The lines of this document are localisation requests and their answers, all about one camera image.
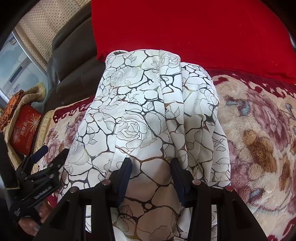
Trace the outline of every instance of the curtain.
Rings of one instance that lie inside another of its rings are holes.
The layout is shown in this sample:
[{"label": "curtain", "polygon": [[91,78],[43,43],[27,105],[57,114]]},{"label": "curtain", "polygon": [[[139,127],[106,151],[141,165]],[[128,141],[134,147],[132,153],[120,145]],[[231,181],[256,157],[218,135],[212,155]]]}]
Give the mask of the curtain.
[{"label": "curtain", "polygon": [[41,0],[16,25],[25,47],[46,71],[52,40],[64,24],[90,0]]}]

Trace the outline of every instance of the white garment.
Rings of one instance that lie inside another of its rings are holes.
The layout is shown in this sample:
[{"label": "white garment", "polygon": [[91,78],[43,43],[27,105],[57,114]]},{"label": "white garment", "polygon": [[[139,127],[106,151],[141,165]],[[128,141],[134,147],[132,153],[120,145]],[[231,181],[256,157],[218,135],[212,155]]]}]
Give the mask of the white garment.
[{"label": "white garment", "polygon": [[[218,104],[209,74],[180,62],[176,54],[112,52],[71,146],[59,200],[71,186],[95,186],[130,157],[126,197],[120,208],[111,209],[117,240],[183,240],[191,214],[181,208],[169,163],[177,157],[194,178],[210,186],[230,183]],[[86,220],[89,230],[89,216]]]}]

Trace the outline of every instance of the red blanket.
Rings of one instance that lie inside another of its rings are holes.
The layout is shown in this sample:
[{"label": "red blanket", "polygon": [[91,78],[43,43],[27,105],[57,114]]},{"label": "red blanket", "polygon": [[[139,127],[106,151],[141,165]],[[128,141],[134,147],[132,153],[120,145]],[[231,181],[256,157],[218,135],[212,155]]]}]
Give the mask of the red blanket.
[{"label": "red blanket", "polygon": [[92,0],[98,58],[114,50],[163,49],[205,69],[296,83],[296,54],[260,0]]}]

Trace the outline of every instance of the silver screw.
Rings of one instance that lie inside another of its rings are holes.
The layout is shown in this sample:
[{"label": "silver screw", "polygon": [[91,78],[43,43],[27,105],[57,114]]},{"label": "silver screw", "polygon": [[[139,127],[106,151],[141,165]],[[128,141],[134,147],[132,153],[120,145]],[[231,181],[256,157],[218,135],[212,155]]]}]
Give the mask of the silver screw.
[{"label": "silver screw", "polygon": [[77,192],[78,191],[78,187],[71,187],[70,189],[69,189],[69,192],[71,192],[71,193],[75,193],[75,192]]},{"label": "silver screw", "polygon": [[109,185],[110,183],[111,183],[111,181],[110,181],[109,179],[105,179],[105,180],[102,181],[102,184],[103,184],[104,186],[107,186],[107,185]]},{"label": "silver screw", "polygon": [[226,186],[225,189],[228,191],[228,192],[232,192],[234,190],[234,188],[232,186]]},{"label": "silver screw", "polygon": [[201,182],[200,180],[198,180],[198,179],[193,179],[193,180],[192,180],[192,183],[193,183],[194,185],[199,185],[199,184],[201,184],[202,182]]}]

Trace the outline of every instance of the red gift box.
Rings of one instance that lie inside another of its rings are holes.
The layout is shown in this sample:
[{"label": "red gift box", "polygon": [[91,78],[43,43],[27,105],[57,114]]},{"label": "red gift box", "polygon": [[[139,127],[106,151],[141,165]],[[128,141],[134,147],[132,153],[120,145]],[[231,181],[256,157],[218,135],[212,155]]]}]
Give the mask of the red gift box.
[{"label": "red gift box", "polygon": [[41,114],[30,104],[21,107],[9,141],[15,151],[29,155],[40,118]]}]

